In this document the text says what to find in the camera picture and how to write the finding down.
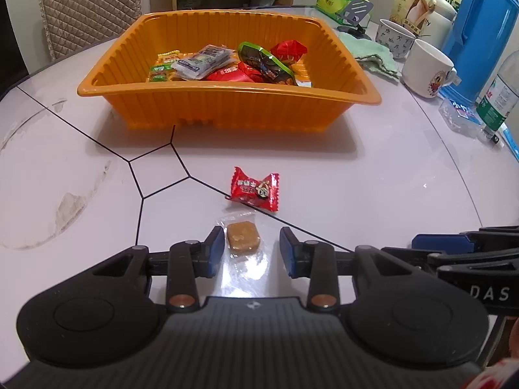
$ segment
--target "towel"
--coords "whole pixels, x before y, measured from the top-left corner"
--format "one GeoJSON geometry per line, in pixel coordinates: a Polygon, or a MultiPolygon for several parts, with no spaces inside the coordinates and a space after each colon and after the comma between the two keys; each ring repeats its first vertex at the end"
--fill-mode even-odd
{"type": "Polygon", "coordinates": [[[402,74],[388,48],[368,39],[357,39],[345,32],[339,33],[339,39],[362,67],[389,79],[400,80],[402,74]]]}

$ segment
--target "quilted chair cover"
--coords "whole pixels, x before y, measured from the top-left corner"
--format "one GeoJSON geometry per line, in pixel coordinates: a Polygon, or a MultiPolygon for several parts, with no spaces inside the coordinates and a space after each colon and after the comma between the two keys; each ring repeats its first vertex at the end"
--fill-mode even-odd
{"type": "Polygon", "coordinates": [[[38,0],[52,60],[124,32],[141,0],[38,0]]]}

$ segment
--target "cartoon print on mug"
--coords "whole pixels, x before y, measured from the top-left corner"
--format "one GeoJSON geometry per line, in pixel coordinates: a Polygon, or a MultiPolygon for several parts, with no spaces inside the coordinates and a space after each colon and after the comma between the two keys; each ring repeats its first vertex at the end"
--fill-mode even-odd
{"type": "Polygon", "coordinates": [[[445,71],[439,71],[434,75],[434,78],[431,80],[429,84],[429,94],[431,96],[436,96],[438,94],[438,90],[443,86],[445,80],[447,79],[447,74],[445,71]]]}

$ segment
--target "ribbed black surface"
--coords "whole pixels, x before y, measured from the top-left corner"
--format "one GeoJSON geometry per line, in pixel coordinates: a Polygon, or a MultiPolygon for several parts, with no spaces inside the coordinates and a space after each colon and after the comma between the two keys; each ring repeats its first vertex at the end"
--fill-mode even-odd
{"type": "Polygon", "coordinates": [[[459,389],[479,373],[385,364],[355,345],[331,315],[296,298],[210,298],[192,314],[171,316],[133,357],[89,370],[33,361],[7,389],[459,389]]]}

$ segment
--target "white table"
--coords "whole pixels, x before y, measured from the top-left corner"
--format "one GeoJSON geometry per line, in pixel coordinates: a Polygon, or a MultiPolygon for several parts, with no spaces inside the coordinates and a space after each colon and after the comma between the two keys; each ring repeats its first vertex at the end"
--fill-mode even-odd
{"type": "MultiPolygon", "coordinates": [[[[336,26],[313,9],[280,11],[336,26]]],[[[278,172],[280,208],[255,213],[263,250],[240,262],[225,253],[219,276],[199,279],[203,297],[305,300],[307,280],[289,279],[279,255],[286,224],[302,241],[354,249],[519,223],[517,161],[449,130],[438,99],[369,74],[382,104],[353,106],[323,134],[134,132],[103,98],[76,94],[110,45],[50,66],[0,102],[0,381],[27,361],[15,324],[30,297],[136,242],[159,252],[204,239],[223,216],[247,210],[222,194],[234,166],[254,178],[278,172]]],[[[340,284],[342,303],[354,300],[351,279],[340,284]]],[[[152,299],[163,302],[164,289],[154,279],[152,299]]]]}

